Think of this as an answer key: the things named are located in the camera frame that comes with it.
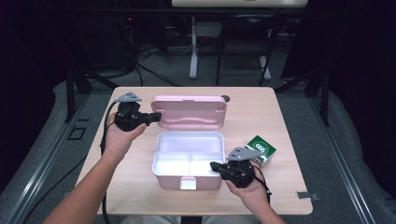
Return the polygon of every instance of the pink lunch box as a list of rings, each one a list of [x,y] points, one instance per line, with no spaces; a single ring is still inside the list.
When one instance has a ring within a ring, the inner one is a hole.
[[[224,163],[224,138],[214,130],[224,125],[227,104],[221,96],[158,95],[153,112],[166,131],[157,139],[152,171],[164,189],[218,189],[219,173],[210,162]]]

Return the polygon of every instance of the hand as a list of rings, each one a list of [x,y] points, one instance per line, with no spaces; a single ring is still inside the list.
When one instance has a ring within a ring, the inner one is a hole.
[[[252,162],[251,164],[259,167],[255,162]],[[254,173],[260,180],[264,181],[262,174],[258,169],[254,168]],[[237,188],[230,180],[227,180],[226,184],[230,189],[230,192],[241,198],[245,207],[254,215],[257,216],[263,209],[270,206],[264,186],[256,179],[254,179],[253,182],[244,189]]]
[[[106,132],[106,146],[103,158],[111,159],[118,164],[122,161],[136,137],[146,130],[146,124],[140,124],[134,130],[125,132],[117,127],[114,123],[114,118],[115,113],[108,118],[110,126],[108,126]]]

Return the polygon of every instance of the small green package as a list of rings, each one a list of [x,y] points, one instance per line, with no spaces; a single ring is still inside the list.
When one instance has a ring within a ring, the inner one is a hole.
[[[267,143],[258,135],[255,136],[250,142],[248,142],[245,147],[262,152],[262,156],[251,159],[252,161],[255,161],[257,164],[259,164],[260,167],[268,163],[276,152],[276,149],[274,147],[272,147],[269,143]]]

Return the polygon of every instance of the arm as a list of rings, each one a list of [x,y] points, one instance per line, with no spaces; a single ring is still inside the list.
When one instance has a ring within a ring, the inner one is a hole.
[[[108,123],[114,121],[112,114]],[[141,124],[124,132],[112,124],[106,133],[106,149],[102,158],[49,214],[44,223],[93,223],[117,166],[128,152],[132,141],[146,129]]]
[[[254,169],[256,176],[263,181],[262,175]],[[283,224],[285,221],[274,211],[268,203],[265,188],[256,179],[245,189],[239,189],[230,180],[226,181],[230,192],[241,198],[245,207],[253,213],[261,224]]]

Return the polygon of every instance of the wooden table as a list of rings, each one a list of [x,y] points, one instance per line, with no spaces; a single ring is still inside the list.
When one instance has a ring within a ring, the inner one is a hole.
[[[228,95],[224,127],[225,154],[244,146],[255,135],[277,151],[262,168],[268,187],[273,192],[271,205],[280,215],[308,215],[312,203],[296,197],[306,191],[305,182],[292,147],[275,93],[270,88],[241,87],[120,87],[110,100],[132,91],[142,98],[140,111],[152,112],[150,102],[155,95]],[[135,139],[130,151],[118,167],[107,191],[107,212],[115,215],[250,215],[241,200],[231,194],[224,182],[216,190],[162,189],[152,172],[157,136],[163,132],[156,123]],[[100,158],[101,123],[79,180]]]

